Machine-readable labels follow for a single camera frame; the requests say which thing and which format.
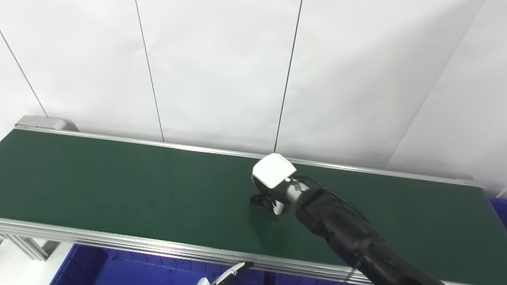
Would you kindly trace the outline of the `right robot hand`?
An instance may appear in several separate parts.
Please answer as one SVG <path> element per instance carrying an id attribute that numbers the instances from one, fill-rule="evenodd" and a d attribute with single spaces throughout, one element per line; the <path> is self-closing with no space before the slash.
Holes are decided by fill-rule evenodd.
<path id="1" fill-rule="evenodd" d="M 285 157 L 272 153 L 263 157 L 252 168 L 252 181 L 259 191 L 253 197 L 254 204 L 280 215 L 290 204 L 287 196 L 292 185 L 291 177 L 297 169 Z"/>

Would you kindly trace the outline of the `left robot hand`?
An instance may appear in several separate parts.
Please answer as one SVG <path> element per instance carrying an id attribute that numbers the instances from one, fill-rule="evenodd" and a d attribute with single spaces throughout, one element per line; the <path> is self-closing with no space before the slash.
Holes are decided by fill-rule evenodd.
<path id="1" fill-rule="evenodd" d="M 228 268 L 223 274 L 221 274 L 219 277 L 217 277 L 212 283 L 209 281 L 208 278 L 203 277 L 201 278 L 196 285 L 230 285 L 234 278 L 238 274 L 242 274 L 247 269 L 250 269 L 255 265 L 254 262 L 240 262 L 232 267 Z"/>

